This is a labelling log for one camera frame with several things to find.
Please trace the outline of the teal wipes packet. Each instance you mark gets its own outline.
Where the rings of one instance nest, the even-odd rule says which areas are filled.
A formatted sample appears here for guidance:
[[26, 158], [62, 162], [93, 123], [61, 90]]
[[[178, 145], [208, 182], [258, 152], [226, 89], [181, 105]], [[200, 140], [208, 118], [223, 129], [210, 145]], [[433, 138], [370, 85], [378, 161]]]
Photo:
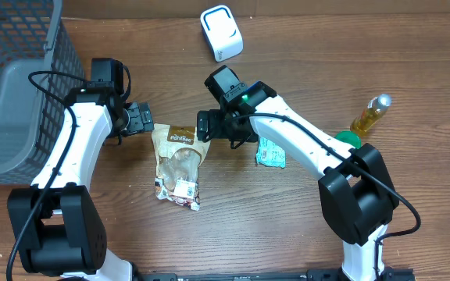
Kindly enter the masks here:
[[259, 138], [255, 159], [258, 164], [268, 167], [283, 169], [286, 166], [285, 150], [264, 137]]

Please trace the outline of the brown snack pouch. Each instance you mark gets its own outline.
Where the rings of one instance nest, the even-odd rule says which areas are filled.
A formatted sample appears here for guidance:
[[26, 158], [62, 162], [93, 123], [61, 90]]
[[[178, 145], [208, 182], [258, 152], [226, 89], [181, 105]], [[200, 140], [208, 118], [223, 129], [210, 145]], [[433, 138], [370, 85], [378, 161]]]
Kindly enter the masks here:
[[198, 169], [208, 153], [209, 143], [198, 140], [195, 126], [156, 123], [152, 143], [155, 178], [163, 179], [167, 189], [173, 190], [178, 179], [198, 182]]

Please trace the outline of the small white brown wrapper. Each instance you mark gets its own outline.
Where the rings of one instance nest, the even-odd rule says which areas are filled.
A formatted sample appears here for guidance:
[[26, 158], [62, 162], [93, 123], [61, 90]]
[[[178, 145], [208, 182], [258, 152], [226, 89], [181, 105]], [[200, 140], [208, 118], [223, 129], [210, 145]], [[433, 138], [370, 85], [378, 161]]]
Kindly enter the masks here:
[[200, 210], [198, 183], [178, 179], [174, 189], [169, 190], [164, 185], [163, 179], [155, 178], [155, 195], [159, 200], [172, 201], [192, 211]]

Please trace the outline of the green lid Knorr jar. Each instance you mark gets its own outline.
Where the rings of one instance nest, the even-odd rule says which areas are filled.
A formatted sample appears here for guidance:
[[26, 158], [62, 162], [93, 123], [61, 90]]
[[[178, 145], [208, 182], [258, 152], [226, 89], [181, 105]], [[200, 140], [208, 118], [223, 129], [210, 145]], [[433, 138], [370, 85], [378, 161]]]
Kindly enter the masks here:
[[336, 134], [334, 137], [335, 139], [350, 144], [354, 148], [361, 148], [362, 147], [362, 141], [360, 137], [353, 133], [352, 131], [341, 131]]

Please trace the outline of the yellow liquid bottle grey cap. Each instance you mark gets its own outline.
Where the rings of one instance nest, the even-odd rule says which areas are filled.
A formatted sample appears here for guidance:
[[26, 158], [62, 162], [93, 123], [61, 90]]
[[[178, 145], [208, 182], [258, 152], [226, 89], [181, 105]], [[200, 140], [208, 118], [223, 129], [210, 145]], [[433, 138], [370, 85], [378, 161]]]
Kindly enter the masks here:
[[391, 104], [392, 98], [389, 94], [380, 94], [374, 97], [361, 115], [354, 119], [350, 130], [359, 137], [366, 136], [372, 126], [385, 115]]

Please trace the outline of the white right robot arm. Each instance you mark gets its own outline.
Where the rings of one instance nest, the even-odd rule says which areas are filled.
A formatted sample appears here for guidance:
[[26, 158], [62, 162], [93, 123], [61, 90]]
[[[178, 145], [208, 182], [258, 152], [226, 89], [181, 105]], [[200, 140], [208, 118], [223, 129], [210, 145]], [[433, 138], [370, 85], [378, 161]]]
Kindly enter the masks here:
[[261, 81], [248, 86], [227, 66], [212, 72], [204, 85], [220, 106], [198, 113], [198, 139], [227, 139], [237, 149], [266, 138], [282, 148], [318, 182], [323, 217], [343, 242], [340, 278], [385, 279], [381, 240], [398, 199], [380, 152], [324, 133], [274, 89]]

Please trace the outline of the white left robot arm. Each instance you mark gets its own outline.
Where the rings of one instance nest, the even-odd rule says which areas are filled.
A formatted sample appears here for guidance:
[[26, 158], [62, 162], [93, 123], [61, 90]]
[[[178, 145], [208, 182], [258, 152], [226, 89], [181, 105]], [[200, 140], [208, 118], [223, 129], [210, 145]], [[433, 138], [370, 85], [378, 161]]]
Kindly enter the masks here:
[[14, 189], [7, 209], [15, 236], [5, 277], [18, 258], [26, 272], [61, 280], [140, 280], [137, 266], [107, 246], [102, 219], [90, 195], [91, 178], [105, 140], [154, 129], [146, 103], [129, 102], [127, 66], [94, 58], [91, 78], [60, 98], [37, 85], [64, 108], [52, 152], [28, 188]]

